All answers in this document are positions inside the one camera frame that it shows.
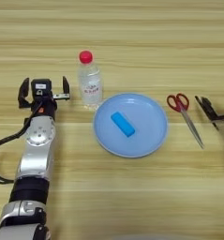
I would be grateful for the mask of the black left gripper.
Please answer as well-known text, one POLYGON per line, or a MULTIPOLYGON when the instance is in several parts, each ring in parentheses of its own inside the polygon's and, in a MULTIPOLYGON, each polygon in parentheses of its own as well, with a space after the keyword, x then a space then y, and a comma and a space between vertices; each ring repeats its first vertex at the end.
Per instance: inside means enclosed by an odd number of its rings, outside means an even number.
POLYGON ((29 92, 29 79, 23 80, 22 85, 19 89, 18 102, 19 108, 30 108, 35 116, 50 116, 55 119, 55 112, 57 110, 58 100, 69 100, 69 83, 67 78, 63 76, 63 92, 64 94, 55 94, 50 96, 39 96, 35 97, 32 105, 26 100, 29 92))

